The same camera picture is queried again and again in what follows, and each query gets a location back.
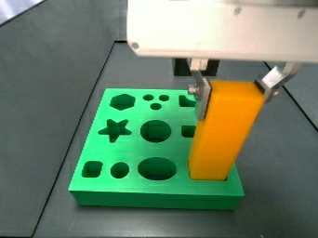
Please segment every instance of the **green shape sorter board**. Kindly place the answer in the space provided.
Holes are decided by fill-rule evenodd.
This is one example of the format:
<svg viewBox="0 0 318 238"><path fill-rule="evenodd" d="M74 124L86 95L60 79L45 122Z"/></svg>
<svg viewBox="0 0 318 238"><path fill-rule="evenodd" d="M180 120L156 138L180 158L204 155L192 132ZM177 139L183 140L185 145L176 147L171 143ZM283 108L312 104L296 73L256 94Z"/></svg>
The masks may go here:
<svg viewBox="0 0 318 238"><path fill-rule="evenodd" d="M235 209L235 166L225 181L188 177L195 125L184 90L107 89L68 188L78 205Z"/></svg>

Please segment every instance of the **hexagon hole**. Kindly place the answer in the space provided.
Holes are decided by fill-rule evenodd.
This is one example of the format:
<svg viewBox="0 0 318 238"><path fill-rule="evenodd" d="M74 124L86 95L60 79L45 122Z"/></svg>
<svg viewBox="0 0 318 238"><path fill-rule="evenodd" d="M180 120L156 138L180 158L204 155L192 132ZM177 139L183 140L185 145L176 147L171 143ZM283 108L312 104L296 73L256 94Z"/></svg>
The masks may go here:
<svg viewBox="0 0 318 238"><path fill-rule="evenodd" d="M120 94L115 96L111 100L111 107L123 111L133 106L135 97L128 94Z"/></svg>

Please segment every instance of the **large circular hole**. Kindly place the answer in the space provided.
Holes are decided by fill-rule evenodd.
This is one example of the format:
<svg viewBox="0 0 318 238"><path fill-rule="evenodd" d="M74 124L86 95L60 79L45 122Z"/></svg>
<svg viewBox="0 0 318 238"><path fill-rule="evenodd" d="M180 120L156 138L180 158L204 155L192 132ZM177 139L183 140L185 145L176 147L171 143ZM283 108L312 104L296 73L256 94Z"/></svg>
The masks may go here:
<svg viewBox="0 0 318 238"><path fill-rule="evenodd" d="M129 167L125 163L119 162L113 164L111 168L111 174L113 178L123 179L128 175L128 173L129 173Z"/></svg>
<svg viewBox="0 0 318 238"><path fill-rule="evenodd" d="M140 128L140 134L144 140L152 143L163 142L171 135L171 127L159 120L148 121Z"/></svg>
<svg viewBox="0 0 318 238"><path fill-rule="evenodd" d="M159 110L161 108L161 105L159 103L152 103L149 107L152 110Z"/></svg>
<svg viewBox="0 0 318 238"><path fill-rule="evenodd" d="M141 161L137 172L145 179L167 180L175 175L176 166L168 159L153 157Z"/></svg>
<svg viewBox="0 0 318 238"><path fill-rule="evenodd" d="M144 100L152 100L152 99L153 99L153 95L147 94L147 95L144 96Z"/></svg>
<svg viewBox="0 0 318 238"><path fill-rule="evenodd" d="M160 95L159 100L161 101L168 101L168 95Z"/></svg>

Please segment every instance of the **orange rectangular prism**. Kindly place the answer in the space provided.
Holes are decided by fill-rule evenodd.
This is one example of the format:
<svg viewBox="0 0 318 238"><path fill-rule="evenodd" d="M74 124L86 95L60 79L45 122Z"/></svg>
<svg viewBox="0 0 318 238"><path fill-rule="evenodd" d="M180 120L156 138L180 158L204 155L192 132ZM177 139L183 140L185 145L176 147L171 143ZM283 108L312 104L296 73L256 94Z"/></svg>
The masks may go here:
<svg viewBox="0 0 318 238"><path fill-rule="evenodd" d="M211 81L211 86L188 157L189 177L196 180L225 180L264 102L252 82Z"/></svg>

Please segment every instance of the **square hole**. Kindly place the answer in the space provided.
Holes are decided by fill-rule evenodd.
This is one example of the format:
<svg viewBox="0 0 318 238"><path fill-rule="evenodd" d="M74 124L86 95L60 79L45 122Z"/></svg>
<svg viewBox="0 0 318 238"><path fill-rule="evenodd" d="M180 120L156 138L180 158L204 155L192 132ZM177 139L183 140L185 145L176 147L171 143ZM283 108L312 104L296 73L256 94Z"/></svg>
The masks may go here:
<svg viewBox="0 0 318 238"><path fill-rule="evenodd" d="M81 176L84 178L96 178L100 175L103 163L100 161L88 161L84 164L81 170Z"/></svg>
<svg viewBox="0 0 318 238"><path fill-rule="evenodd" d="M181 135L184 138L193 138L196 126L181 126Z"/></svg>

